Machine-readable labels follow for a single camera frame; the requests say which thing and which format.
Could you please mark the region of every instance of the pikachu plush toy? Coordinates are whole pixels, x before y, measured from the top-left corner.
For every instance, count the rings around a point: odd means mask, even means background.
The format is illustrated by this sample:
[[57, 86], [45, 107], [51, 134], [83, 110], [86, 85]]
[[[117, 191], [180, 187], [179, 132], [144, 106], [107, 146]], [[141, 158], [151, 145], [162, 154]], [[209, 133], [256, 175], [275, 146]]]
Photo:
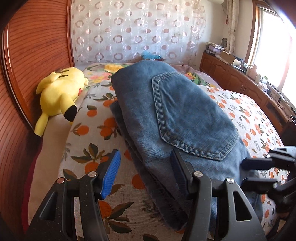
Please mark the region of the pikachu plush toy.
[[62, 113], [68, 121], [73, 121], [77, 113], [74, 100], [88, 83], [83, 72], [77, 68], [52, 72], [42, 79], [36, 90], [36, 94], [41, 93], [42, 114], [36, 123], [34, 133], [43, 135], [49, 116]]

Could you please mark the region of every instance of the orange print bedspread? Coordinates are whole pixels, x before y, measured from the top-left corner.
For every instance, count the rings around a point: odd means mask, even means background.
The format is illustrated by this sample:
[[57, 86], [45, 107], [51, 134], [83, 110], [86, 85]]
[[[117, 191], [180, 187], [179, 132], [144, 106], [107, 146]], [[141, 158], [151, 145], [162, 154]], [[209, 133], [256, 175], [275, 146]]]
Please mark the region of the orange print bedspread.
[[[108, 160], [108, 153], [113, 149], [118, 149], [121, 152], [121, 165], [112, 192], [104, 201], [99, 201], [109, 239], [180, 241], [183, 232], [171, 230], [162, 221], [112, 117], [109, 105], [116, 100], [116, 95], [108, 73], [120, 67], [111, 67], [93, 71], [93, 75], [89, 70], [85, 70], [86, 77], [90, 79], [89, 90], [72, 124], [59, 168], [59, 177], [68, 180], [81, 178], [89, 171], [95, 170], [100, 162]], [[200, 88], [229, 116], [251, 156], [263, 157], [270, 147], [283, 146], [272, 124], [251, 98], [215, 87]], [[274, 168], [257, 171], [257, 175], [276, 178], [283, 183], [287, 172]], [[265, 195], [261, 199], [264, 212], [262, 226], [265, 233], [268, 233], [277, 219], [277, 214], [273, 201]], [[76, 231], [82, 236], [78, 199], [75, 199], [75, 207]]]

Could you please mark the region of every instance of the window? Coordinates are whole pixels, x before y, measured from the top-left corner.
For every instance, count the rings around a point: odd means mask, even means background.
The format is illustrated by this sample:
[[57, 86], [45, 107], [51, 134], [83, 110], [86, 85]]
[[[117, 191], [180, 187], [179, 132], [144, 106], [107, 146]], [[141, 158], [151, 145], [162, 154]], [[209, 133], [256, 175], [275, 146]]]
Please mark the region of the window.
[[253, 0], [253, 25], [246, 56], [248, 64], [257, 66], [257, 73], [296, 106], [296, 41], [282, 19], [264, 2]]

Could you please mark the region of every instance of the folded jeans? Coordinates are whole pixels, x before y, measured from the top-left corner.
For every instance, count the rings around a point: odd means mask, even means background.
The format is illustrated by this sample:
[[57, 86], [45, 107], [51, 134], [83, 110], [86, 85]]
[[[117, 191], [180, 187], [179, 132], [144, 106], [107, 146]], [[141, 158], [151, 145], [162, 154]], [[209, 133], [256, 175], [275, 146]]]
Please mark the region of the folded jeans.
[[[170, 227], [184, 228], [191, 207], [174, 178], [173, 148], [208, 177], [240, 183], [239, 165], [250, 155], [227, 115], [187, 77], [166, 63], [141, 61], [117, 71], [111, 81], [118, 99], [111, 111], [147, 192]], [[250, 194], [249, 200], [261, 208], [258, 196]], [[211, 227], [215, 217], [213, 198]]]

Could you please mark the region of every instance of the circle pattern curtain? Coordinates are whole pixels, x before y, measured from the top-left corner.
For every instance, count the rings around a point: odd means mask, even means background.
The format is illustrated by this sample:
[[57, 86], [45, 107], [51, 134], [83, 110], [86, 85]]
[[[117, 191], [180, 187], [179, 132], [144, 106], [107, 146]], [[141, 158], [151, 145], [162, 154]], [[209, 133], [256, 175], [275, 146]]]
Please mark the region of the circle pattern curtain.
[[73, 0], [71, 14], [76, 65], [135, 62], [143, 51], [190, 64], [206, 25], [200, 0]]

